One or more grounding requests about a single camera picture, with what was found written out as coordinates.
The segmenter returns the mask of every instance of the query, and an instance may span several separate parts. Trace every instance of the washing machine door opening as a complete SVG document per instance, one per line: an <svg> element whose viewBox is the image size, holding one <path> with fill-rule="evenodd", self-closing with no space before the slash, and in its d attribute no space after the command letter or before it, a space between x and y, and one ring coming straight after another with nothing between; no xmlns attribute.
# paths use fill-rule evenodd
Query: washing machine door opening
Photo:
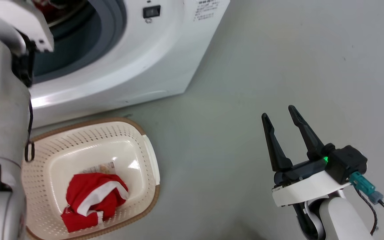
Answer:
<svg viewBox="0 0 384 240"><path fill-rule="evenodd" d="M126 26L122 0L74 2L76 4L60 16L41 9L54 37L54 52L35 56L35 84L65 76L93 63L122 38Z"/></svg>

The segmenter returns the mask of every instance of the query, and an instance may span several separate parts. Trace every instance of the white washing machine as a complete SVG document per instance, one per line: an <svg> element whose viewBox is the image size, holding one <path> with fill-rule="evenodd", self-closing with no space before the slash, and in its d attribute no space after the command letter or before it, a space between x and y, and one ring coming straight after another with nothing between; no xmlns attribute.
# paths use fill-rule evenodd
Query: white washing machine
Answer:
<svg viewBox="0 0 384 240"><path fill-rule="evenodd" d="M35 58L34 127L183 93L230 0L77 2L46 16L55 52Z"/></svg>

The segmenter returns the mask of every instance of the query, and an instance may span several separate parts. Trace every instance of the label sticker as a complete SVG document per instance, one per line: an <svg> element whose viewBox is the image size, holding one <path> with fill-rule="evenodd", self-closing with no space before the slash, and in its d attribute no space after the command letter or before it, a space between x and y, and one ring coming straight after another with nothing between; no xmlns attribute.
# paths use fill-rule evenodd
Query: label sticker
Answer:
<svg viewBox="0 0 384 240"><path fill-rule="evenodd" d="M105 173L105 174L116 174L115 166L113 162L100 164L94 167L87 168L83 170L81 173Z"/></svg>
<svg viewBox="0 0 384 240"><path fill-rule="evenodd" d="M198 7L193 18L194 22L214 17L220 0L197 0L197 2Z"/></svg>

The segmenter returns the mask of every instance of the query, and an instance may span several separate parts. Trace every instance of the plastic laundry basket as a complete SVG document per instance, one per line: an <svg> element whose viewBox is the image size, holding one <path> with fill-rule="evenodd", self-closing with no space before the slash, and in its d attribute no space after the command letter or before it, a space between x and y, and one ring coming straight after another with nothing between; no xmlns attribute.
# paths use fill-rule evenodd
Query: plastic laundry basket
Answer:
<svg viewBox="0 0 384 240"><path fill-rule="evenodd" d="M27 198L27 234L31 239L88 239L126 226L148 214L160 189L158 164L143 129L126 118L85 122L47 132L33 139L35 159L23 161ZM113 162L130 197L101 225L68 233L60 217L74 174Z"/></svg>

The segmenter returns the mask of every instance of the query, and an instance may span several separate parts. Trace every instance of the gray floor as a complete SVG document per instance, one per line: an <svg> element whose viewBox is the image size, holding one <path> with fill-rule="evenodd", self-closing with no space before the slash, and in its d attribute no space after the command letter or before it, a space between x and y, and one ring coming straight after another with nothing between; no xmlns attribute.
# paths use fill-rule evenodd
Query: gray floor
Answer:
<svg viewBox="0 0 384 240"><path fill-rule="evenodd" d="M185 94L34 134L114 116L147 132L161 173L158 204L102 239L302 240L294 210L273 203L260 120L267 112L286 155L304 161L289 104L324 143L360 149L384 194L384 2L233 0ZM346 196L371 228L367 206L351 189ZM376 211L375 239L384 239L384 210Z"/></svg>

